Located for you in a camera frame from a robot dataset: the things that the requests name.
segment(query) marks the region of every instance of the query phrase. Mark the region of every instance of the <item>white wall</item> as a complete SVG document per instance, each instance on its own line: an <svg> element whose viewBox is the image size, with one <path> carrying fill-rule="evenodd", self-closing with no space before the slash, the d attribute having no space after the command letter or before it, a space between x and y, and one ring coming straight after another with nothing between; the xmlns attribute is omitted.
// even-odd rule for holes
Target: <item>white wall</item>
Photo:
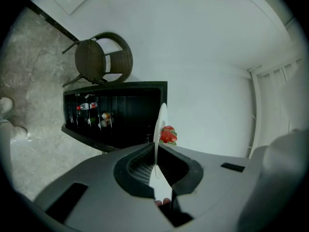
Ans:
<svg viewBox="0 0 309 232"><path fill-rule="evenodd" d="M264 0L86 0L70 15L54 0L32 1L78 39L113 31L149 60L195 58L247 70L288 39Z"/></svg>
<svg viewBox="0 0 309 232"><path fill-rule="evenodd" d="M218 63L205 62L203 67L136 67L129 81L168 80L169 124L181 147L246 157L253 136L252 81L227 74Z"/></svg>
<svg viewBox="0 0 309 232"><path fill-rule="evenodd" d="M289 40L264 0L86 0L70 15L54 0L32 1L78 39L121 35L134 58L128 81L168 81L180 146L247 156L254 104L246 70Z"/></svg>

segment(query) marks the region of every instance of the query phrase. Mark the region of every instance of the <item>black cabinet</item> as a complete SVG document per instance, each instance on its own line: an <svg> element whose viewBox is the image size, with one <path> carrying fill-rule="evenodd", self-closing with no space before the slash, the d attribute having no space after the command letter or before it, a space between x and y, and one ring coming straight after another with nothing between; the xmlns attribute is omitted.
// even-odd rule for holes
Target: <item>black cabinet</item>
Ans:
<svg viewBox="0 0 309 232"><path fill-rule="evenodd" d="M104 152L152 142L161 104L167 99L167 82L107 83L67 91L62 131ZM93 108L81 109L85 103ZM105 120L103 113L111 118Z"/></svg>

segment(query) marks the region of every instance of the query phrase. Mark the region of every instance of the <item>finger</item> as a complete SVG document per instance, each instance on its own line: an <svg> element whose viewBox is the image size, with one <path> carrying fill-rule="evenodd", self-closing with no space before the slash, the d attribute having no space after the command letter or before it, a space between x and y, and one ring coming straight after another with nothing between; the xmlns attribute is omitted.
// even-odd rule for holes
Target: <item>finger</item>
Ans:
<svg viewBox="0 0 309 232"><path fill-rule="evenodd" d="M161 200L156 200L156 201L155 201L155 204L156 204L157 206L161 206L161 205L162 205L162 201L161 201Z"/></svg>
<svg viewBox="0 0 309 232"><path fill-rule="evenodd" d="M163 205L170 203L170 199L169 198L165 198L163 200Z"/></svg>

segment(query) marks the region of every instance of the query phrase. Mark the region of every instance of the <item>strawberry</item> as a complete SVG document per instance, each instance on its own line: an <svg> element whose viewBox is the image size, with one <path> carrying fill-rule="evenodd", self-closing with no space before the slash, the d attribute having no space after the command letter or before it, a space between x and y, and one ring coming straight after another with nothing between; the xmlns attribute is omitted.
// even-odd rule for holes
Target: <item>strawberry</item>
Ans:
<svg viewBox="0 0 309 232"><path fill-rule="evenodd" d="M163 127L163 129L174 130L174 128L172 126L165 126L165 127Z"/></svg>
<svg viewBox="0 0 309 232"><path fill-rule="evenodd" d="M169 130L163 130L161 132L161 138L160 138L164 143L173 143L177 141L177 136L174 135L171 131Z"/></svg>
<svg viewBox="0 0 309 232"><path fill-rule="evenodd" d="M173 142L173 143L168 142L168 144L170 144L170 145L177 145L176 142Z"/></svg>
<svg viewBox="0 0 309 232"><path fill-rule="evenodd" d="M173 133L175 136L177 136L177 133L176 133L174 127L172 127L172 126L165 126L165 127L163 127L162 131L170 131L170 132Z"/></svg>

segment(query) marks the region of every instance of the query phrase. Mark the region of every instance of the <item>chair leg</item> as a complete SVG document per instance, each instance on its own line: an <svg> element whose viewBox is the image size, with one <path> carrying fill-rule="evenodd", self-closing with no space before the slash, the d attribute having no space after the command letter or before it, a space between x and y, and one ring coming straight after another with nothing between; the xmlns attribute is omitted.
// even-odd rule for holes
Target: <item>chair leg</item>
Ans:
<svg viewBox="0 0 309 232"><path fill-rule="evenodd" d="M72 45L70 45L67 49L65 49L62 54L66 53L67 51L69 51L73 46L75 46L76 44L78 44L79 41L74 42Z"/></svg>
<svg viewBox="0 0 309 232"><path fill-rule="evenodd" d="M79 79L81 79L83 76L82 75L78 75L78 77L76 77L75 79L73 79L72 81L69 81L67 83L65 83L64 85L62 85L62 87L65 87L67 85L70 85L72 83L75 83L76 81L78 81Z"/></svg>

